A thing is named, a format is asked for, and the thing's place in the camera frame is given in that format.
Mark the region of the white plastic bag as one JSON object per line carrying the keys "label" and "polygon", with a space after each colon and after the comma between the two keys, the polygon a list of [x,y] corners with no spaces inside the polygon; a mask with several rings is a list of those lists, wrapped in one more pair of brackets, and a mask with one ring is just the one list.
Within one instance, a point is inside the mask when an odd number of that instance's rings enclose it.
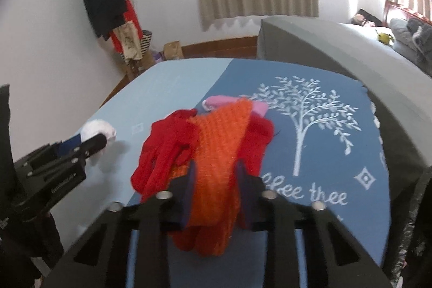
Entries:
{"label": "white plastic bag", "polygon": [[105,149],[113,144],[116,140],[116,130],[107,121],[102,119],[94,119],[87,121],[80,131],[80,141],[85,142],[97,134],[103,134],[106,137],[107,144],[101,151],[98,151],[93,159],[100,158],[104,153]]}

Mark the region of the red plastic bag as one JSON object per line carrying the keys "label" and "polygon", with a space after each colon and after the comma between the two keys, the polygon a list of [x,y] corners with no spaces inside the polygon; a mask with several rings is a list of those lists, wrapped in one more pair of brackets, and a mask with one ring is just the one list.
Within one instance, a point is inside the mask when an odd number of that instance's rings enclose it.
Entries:
{"label": "red plastic bag", "polygon": [[[167,189],[174,178],[187,174],[190,163],[194,163],[192,157],[199,139],[199,128],[189,119],[206,114],[195,109],[177,110],[151,125],[150,135],[141,149],[139,165],[131,177],[131,184],[143,201]],[[274,134],[272,121],[251,113],[237,156],[237,162],[242,161],[249,174],[260,174],[266,147]]]}

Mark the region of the orange foam net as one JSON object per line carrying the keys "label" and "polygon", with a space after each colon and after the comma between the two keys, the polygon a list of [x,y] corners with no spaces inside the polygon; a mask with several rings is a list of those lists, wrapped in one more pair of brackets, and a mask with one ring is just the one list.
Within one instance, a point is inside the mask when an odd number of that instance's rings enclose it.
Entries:
{"label": "orange foam net", "polygon": [[234,167],[252,109],[252,101],[239,99],[189,119],[199,128],[195,183],[186,229],[173,236],[177,248],[209,257],[228,247],[240,209]]}

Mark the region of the pink face mask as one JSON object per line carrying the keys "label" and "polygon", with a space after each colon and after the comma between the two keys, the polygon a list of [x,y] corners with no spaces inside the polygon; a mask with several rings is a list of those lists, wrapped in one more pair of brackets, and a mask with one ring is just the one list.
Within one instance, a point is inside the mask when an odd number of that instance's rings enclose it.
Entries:
{"label": "pink face mask", "polygon": [[[223,95],[210,96],[206,98],[204,101],[202,101],[201,106],[205,111],[210,112],[216,110],[219,107],[223,107],[228,104],[232,104],[237,101],[240,101],[240,99],[241,97],[233,97],[233,96],[223,96]],[[252,112],[262,118],[265,117],[267,111],[269,110],[268,103],[265,103],[263,101],[252,101],[252,107],[253,107]]]}

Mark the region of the light blue mattress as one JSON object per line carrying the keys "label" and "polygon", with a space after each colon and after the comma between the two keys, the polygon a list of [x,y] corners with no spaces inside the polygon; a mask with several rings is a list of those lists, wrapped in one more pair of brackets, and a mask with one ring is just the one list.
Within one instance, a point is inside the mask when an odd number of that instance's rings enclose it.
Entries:
{"label": "light blue mattress", "polygon": [[194,108],[230,64],[230,59],[165,61],[127,85],[94,115],[116,129],[115,141],[87,178],[52,210],[63,247],[68,249],[111,202],[129,202],[131,174],[151,124],[179,109]]}

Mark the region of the blue tree-print blanket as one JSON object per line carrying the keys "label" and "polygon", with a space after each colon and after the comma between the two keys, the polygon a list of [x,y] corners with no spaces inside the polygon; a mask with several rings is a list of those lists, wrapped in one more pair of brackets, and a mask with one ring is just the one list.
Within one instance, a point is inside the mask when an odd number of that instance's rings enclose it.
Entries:
{"label": "blue tree-print blanket", "polygon": [[382,263],[390,229],[389,174],[366,87],[343,74],[298,64],[232,59],[194,107],[210,96],[266,99],[275,135],[261,177],[301,205],[322,201]]}

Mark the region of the striped basket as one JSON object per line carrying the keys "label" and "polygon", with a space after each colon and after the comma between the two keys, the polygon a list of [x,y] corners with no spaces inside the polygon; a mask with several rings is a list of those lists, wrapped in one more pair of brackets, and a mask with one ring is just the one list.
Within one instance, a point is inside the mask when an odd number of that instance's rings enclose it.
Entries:
{"label": "striped basket", "polygon": [[149,30],[143,30],[142,34],[143,36],[140,41],[140,49],[141,49],[141,55],[144,56],[149,50],[149,47],[151,45],[152,32]]}

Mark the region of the brown paper bag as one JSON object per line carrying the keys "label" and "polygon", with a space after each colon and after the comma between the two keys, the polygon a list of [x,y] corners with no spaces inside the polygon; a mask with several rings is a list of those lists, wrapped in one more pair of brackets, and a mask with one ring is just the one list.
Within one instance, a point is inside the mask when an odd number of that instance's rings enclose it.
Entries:
{"label": "brown paper bag", "polygon": [[165,60],[180,60],[184,58],[180,41],[166,43],[163,47]]}

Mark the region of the red hanging bag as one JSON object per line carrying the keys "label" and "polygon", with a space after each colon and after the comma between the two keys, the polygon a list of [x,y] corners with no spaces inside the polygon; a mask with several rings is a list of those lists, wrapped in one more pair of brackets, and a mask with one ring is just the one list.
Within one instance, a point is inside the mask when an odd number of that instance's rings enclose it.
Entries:
{"label": "red hanging bag", "polygon": [[124,44],[131,41],[134,50],[141,48],[143,31],[136,16],[131,0],[126,1],[127,11],[123,13],[124,24],[113,29],[109,34],[117,53],[124,52]]}

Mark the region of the grey bed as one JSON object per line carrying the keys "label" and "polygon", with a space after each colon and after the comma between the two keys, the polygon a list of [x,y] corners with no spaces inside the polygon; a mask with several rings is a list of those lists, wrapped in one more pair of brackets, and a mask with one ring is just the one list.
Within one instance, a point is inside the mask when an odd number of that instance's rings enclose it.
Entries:
{"label": "grey bed", "polygon": [[431,166],[431,77],[375,39],[375,31],[319,18],[261,21],[257,56],[344,74],[376,106],[395,199]]}

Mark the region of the grey pillow stack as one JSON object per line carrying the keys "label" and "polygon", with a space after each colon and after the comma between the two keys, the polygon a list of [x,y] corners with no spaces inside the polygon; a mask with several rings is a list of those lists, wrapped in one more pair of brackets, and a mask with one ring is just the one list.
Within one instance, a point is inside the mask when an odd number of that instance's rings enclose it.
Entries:
{"label": "grey pillow stack", "polygon": [[422,54],[412,41],[412,35],[406,27],[407,21],[393,18],[390,21],[390,29],[393,32],[395,41],[393,50],[415,64],[424,73],[431,76],[431,52]]}

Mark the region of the yellow-green plush toy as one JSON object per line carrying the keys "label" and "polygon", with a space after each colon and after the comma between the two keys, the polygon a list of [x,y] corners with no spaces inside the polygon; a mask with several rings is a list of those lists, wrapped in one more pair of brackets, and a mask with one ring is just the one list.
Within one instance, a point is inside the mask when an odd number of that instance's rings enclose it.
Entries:
{"label": "yellow-green plush toy", "polygon": [[388,33],[378,33],[378,41],[384,45],[390,45],[395,41],[395,38]]}

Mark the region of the dark grey folded blanket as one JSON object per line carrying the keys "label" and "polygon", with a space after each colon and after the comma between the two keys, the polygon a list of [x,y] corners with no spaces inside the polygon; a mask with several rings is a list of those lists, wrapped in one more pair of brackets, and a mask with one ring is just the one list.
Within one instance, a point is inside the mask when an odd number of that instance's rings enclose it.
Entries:
{"label": "dark grey folded blanket", "polygon": [[431,25],[416,18],[410,18],[406,27],[412,35],[414,46],[422,54],[429,54],[431,52]]}

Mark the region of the black bag by headboard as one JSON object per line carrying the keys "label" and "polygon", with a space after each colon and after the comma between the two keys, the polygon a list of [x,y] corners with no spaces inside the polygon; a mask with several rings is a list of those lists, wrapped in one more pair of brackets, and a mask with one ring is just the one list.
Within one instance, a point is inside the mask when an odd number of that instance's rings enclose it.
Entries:
{"label": "black bag by headboard", "polygon": [[369,12],[366,12],[364,9],[359,9],[351,18],[351,24],[362,27],[382,27],[383,25],[380,19]]}

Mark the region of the red wooden headboard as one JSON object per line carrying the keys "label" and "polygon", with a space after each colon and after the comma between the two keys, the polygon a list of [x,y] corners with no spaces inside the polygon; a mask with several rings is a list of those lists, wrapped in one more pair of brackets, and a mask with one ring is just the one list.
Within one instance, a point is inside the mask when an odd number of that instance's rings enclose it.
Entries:
{"label": "red wooden headboard", "polygon": [[421,15],[418,12],[413,11],[410,8],[406,8],[398,3],[392,2],[390,0],[385,1],[384,13],[382,23],[386,26],[390,24],[393,18],[402,19],[407,21],[410,18],[416,18],[423,23],[431,25],[431,20],[426,18],[426,16]]}

